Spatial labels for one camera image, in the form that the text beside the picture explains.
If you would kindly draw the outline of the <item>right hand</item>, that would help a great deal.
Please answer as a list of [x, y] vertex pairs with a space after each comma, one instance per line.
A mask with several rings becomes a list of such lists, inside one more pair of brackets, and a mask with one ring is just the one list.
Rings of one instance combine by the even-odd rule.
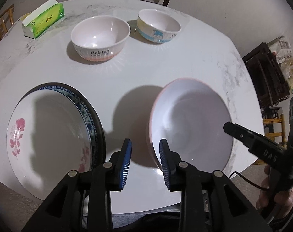
[[[269, 189], [269, 171], [270, 166], [266, 165], [264, 168], [266, 178], [261, 182], [261, 187], [264, 189]], [[274, 202], [279, 207], [274, 219], [285, 218], [293, 209], [293, 188], [288, 191], [278, 192], [274, 197]], [[266, 209], [268, 205], [269, 198], [267, 196], [267, 191], [260, 190], [260, 194], [258, 196], [255, 207], [257, 208], [257, 210], [261, 211], [263, 209]]]

